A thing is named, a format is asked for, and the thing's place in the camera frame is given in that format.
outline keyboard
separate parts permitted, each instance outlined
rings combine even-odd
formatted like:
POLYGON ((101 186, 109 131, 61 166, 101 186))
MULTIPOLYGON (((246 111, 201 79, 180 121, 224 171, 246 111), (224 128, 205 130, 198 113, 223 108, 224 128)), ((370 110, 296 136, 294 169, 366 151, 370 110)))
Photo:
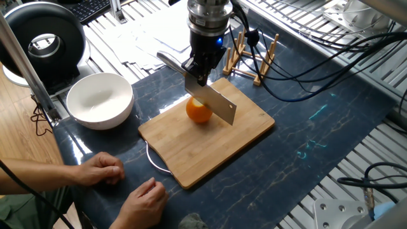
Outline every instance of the keyboard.
POLYGON ((83 0, 69 10, 85 25, 110 9, 109 0, 83 0))

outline blue light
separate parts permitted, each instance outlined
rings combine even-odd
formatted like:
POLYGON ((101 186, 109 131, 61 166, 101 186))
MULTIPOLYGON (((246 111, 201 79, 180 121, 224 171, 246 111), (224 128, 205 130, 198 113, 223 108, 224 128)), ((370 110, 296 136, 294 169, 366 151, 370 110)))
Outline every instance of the blue light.
POLYGON ((222 44, 223 44, 222 38, 219 38, 219 39, 216 41, 216 43, 217 43, 218 45, 222 45, 222 44))

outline person's arm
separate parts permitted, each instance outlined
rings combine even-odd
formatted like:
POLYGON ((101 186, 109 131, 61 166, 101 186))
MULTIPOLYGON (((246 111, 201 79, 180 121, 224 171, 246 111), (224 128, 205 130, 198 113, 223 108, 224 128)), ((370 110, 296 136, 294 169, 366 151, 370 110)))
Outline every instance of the person's arm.
MULTIPOLYGON (((36 191, 55 190, 74 184, 90 186, 101 180, 116 184, 124 179, 123 163, 108 153, 98 153, 77 166, 5 158, 1 160, 20 180, 36 191)), ((23 193, 27 191, 0 169, 0 195, 23 193)))

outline orange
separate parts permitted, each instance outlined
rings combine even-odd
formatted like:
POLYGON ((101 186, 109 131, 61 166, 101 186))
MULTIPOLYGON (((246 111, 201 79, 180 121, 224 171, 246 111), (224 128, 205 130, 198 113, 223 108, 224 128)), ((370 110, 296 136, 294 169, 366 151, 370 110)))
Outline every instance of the orange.
POLYGON ((186 114, 196 123, 204 123, 212 116, 212 111, 191 97, 186 103, 186 114))

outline white bowl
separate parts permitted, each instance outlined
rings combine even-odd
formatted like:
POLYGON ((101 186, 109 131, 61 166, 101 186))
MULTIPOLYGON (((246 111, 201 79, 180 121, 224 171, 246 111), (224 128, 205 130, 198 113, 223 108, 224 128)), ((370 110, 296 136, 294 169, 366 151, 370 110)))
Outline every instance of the white bowl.
POLYGON ((107 130, 124 122, 133 103, 132 86, 112 73, 97 73, 79 80, 66 99, 71 116, 94 130, 107 130))

